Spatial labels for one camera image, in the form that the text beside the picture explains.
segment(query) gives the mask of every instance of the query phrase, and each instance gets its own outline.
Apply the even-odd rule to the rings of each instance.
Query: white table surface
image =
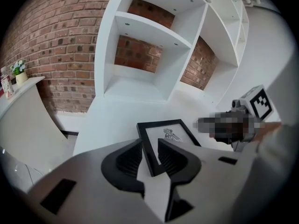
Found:
[[[230,145],[216,142],[207,133],[199,133],[193,123],[199,117],[216,112],[197,99],[194,94],[175,90],[168,103],[126,101],[96,97],[79,132],[74,153],[138,139],[137,123],[182,119],[203,147],[232,151]]]
[[[0,97],[0,119],[3,117],[5,112],[11,107],[11,105],[27,90],[29,90],[33,85],[43,80],[45,77],[33,77],[29,78],[23,84],[18,86],[18,84],[13,85],[14,95],[10,99],[6,99],[5,94]]]

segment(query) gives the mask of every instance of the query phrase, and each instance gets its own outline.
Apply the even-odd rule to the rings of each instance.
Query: drawing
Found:
[[[176,136],[173,132],[172,129],[163,129],[165,133],[165,139],[168,140],[174,140],[174,141],[182,141],[178,136]]]

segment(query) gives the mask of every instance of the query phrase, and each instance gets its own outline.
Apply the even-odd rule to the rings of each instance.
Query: flower pot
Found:
[[[26,72],[23,72],[23,73],[21,73],[21,74],[19,74],[19,75],[16,75],[16,76],[15,76],[15,79],[16,79],[16,81],[17,81],[17,84],[18,84],[18,85],[21,85],[22,83],[24,83],[25,81],[28,80],[28,77],[27,77]]]

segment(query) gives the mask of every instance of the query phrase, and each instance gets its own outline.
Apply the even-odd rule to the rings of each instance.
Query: black picture frame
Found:
[[[192,140],[193,144],[196,146],[201,147],[198,143],[194,135],[191,131],[187,128],[184,122],[181,119],[173,119],[173,120],[165,120],[165,121],[157,121],[157,122],[145,122],[145,123],[137,123],[137,130],[139,134],[139,138],[142,139],[142,149],[144,152],[145,160],[149,167],[149,172],[152,177],[160,175],[165,172],[164,167],[158,163],[154,150],[151,146],[150,139],[146,132],[148,128],[156,128],[162,126],[169,126],[169,125],[177,125],[180,124],[184,131],[187,133],[189,138]]]

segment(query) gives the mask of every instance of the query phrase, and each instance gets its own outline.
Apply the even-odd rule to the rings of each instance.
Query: white counter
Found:
[[[0,119],[21,95],[23,95],[27,90],[29,90],[32,86],[36,85],[36,83],[43,80],[44,78],[45,77],[29,78],[20,87],[18,86],[18,84],[14,84],[14,95],[10,99],[6,99],[5,94],[2,95],[0,97]]]
[[[18,161],[45,173],[66,160],[67,139],[50,118],[37,91],[44,77],[30,78],[9,100],[0,98],[0,146]]]

